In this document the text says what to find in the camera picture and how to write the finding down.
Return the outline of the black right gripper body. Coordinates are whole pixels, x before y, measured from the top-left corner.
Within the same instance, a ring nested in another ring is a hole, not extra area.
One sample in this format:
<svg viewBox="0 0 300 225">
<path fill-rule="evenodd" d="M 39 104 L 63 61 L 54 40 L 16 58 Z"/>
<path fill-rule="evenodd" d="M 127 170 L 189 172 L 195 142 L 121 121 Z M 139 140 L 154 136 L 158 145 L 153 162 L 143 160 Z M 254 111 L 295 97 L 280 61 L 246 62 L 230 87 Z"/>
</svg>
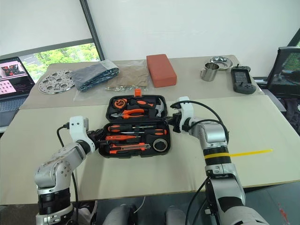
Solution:
<svg viewBox="0 0 300 225">
<path fill-rule="evenodd" d="M 181 132 L 181 118 L 182 118 L 182 113 L 181 112 L 177 112 L 174 113 L 172 115 L 172 126 L 173 126 L 173 131 L 176 133 L 180 133 Z"/>
</svg>

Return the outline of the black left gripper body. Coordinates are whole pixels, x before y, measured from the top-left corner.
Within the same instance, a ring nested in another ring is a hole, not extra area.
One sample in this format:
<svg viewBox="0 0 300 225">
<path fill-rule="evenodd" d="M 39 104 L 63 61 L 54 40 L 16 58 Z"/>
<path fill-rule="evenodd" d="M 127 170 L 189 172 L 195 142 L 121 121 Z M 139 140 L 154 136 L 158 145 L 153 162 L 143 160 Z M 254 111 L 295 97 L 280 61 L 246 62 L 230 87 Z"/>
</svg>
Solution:
<svg viewBox="0 0 300 225">
<path fill-rule="evenodd" d="M 87 136 L 94 142 L 95 145 L 99 145 L 97 144 L 97 140 L 105 140 L 105 135 L 98 135 L 98 130 L 88 131 Z"/>
</svg>

